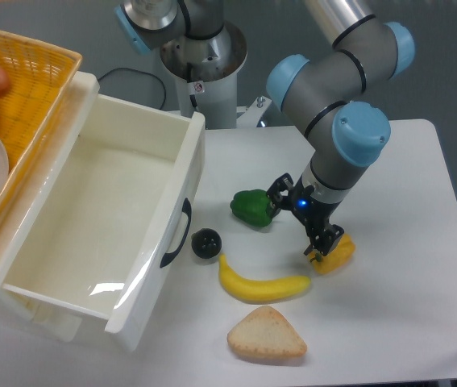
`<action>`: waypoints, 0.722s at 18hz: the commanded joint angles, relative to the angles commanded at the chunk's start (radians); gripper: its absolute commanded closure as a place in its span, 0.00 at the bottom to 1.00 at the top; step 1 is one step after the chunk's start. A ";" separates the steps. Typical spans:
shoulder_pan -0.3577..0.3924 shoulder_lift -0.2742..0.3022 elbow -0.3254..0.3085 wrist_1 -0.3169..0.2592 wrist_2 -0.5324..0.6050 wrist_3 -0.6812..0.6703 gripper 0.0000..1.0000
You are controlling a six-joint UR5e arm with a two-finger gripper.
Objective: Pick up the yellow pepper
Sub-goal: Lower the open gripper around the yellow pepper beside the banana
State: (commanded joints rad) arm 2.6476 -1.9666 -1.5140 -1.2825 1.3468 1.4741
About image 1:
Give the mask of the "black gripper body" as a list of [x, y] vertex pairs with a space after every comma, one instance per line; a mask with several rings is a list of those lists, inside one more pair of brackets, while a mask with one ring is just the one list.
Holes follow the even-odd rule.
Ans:
[[289, 192], [290, 211], [304, 226], [310, 239], [337, 239], [343, 235], [343, 229], [330, 223], [330, 216], [342, 201], [325, 203], [313, 197], [314, 187], [305, 187], [301, 180], [294, 183], [286, 175], [286, 186]]

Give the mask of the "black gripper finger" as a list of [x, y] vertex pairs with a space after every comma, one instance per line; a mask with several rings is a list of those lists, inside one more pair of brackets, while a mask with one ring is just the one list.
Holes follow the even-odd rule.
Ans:
[[305, 230], [310, 241], [309, 246], [304, 250], [305, 256], [311, 253], [327, 256], [337, 247], [344, 235], [342, 227], [332, 224], [319, 228], [307, 227]]
[[291, 211], [293, 208], [289, 192], [293, 189], [293, 179], [285, 173], [278, 177], [266, 191], [269, 200], [266, 213], [270, 218], [275, 218], [282, 210]]

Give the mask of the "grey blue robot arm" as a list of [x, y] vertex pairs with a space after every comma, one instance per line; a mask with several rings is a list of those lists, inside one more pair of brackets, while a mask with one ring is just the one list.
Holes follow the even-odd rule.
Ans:
[[[291, 55], [270, 72], [266, 90], [314, 148], [297, 181], [279, 177], [267, 214], [291, 212], [304, 226], [308, 252], [330, 254], [343, 229], [330, 216], [380, 156], [391, 127], [381, 110], [359, 101], [366, 89], [410, 66], [415, 45], [399, 23], [382, 23], [364, 1], [309, 1], [332, 46], [314, 64]], [[175, 79], [182, 115], [203, 114], [209, 129], [236, 124], [238, 71], [247, 59], [241, 31], [221, 1], [125, 1], [115, 8], [134, 50], [158, 50]]]

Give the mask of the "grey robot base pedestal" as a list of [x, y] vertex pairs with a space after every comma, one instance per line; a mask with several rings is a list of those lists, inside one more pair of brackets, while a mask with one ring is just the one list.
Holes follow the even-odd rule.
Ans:
[[259, 96], [246, 108], [237, 103], [238, 73], [247, 59], [247, 42], [232, 23], [208, 40], [181, 36], [160, 49], [173, 77], [181, 115], [203, 114], [208, 129], [258, 127], [271, 105]]

